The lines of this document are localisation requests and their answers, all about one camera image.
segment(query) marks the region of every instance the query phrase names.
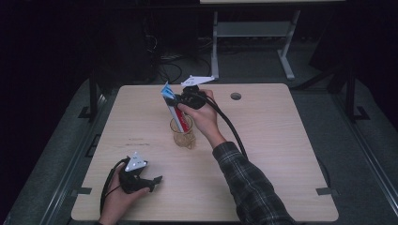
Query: plaid shirt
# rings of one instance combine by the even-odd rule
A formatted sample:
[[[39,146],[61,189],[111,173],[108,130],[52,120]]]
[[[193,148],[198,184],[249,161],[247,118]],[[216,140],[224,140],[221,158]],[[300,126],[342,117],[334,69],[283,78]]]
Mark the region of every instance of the plaid shirt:
[[[233,142],[214,148],[243,224],[296,224],[263,172],[251,164]]]

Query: hand-mounted device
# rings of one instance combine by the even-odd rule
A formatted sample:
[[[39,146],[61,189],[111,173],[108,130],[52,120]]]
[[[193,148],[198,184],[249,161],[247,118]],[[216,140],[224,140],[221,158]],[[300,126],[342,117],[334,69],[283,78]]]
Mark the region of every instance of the hand-mounted device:
[[[188,105],[189,107],[199,110],[206,104],[207,96],[204,92],[199,91],[198,84],[214,81],[214,77],[193,77],[192,75],[188,80],[181,83],[184,86],[181,95],[173,93],[172,97],[166,97],[166,103],[170,106],[176,106],[178,103]]]
[[[120,186],[108,191],[115,170],[121,163],[125,163],[125,165],[123,166],[123,168],[121,168],[119,172]],[[99,207],[100,213],[102,212],[105,198],[117,188],[122,188],[123,191],[127,194],[131,194],[132,192],[137,191],[141,188],[149,188],[150,192],[153,191],[155,186],[161,182],[162,176],[158,176],[153,180],[142,179],[140,177],[140,174],[144,170],[146,165],[147,161],[144,161],[137,152],[134,152],[131,157],[126,157],[116,163],[114,168],[111,169],[111,171],[109,172],[108,178],[106,179],[106,182],[102,189]]]

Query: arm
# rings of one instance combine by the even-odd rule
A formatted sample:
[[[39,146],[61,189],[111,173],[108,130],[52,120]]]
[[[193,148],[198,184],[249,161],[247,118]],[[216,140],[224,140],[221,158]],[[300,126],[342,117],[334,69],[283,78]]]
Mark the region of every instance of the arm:
[[[224,142],[213,150],[244,224],[295,224],[272,184],[246,159],[233,142]]]
[[[213,93],[204,91],[213,98]],[[225,180],[237,205],[237,215],[244,224],[295,224],[265,175],[220,133],[217,113],[206,104],[199,110],[178,104],[190,115],[196,127],[210,142]]]

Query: metal frame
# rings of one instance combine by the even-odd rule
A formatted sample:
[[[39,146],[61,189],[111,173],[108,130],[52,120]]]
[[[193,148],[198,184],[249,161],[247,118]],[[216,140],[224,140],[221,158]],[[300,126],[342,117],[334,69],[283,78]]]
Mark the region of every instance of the metal frame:
[[[286,37],[283,48],[278,50],[278,57],[283,66],[287,80],[295,80],[292,68],[286,58],[292,42],[300,10],[296,10],[290,22],[219,22],[218,12],[214,12],[213,50],[211,53],[211,75],[220,78],[217,58],[217,37]]]

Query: clear plastic cup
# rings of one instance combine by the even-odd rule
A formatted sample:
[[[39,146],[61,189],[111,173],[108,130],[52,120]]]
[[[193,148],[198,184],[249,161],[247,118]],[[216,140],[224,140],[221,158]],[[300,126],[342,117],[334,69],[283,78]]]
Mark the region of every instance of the clear plastic cup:
[[[186,147],[189,149],[193,149],[193,147],[195,145],[195,140],[196,140],[195,136],[193,135],[193,131],[192,131],[193,120],[188,115],[185,115],[184,119],[187,121],[187,124],[189,127],[188,131],[186,131],[186,132],[179,131],[175,119],[172,119],[172,121],[170,121],[170,129],[173,131],[173,137],[174,137],[176,145],[178,145],[180,147]]]

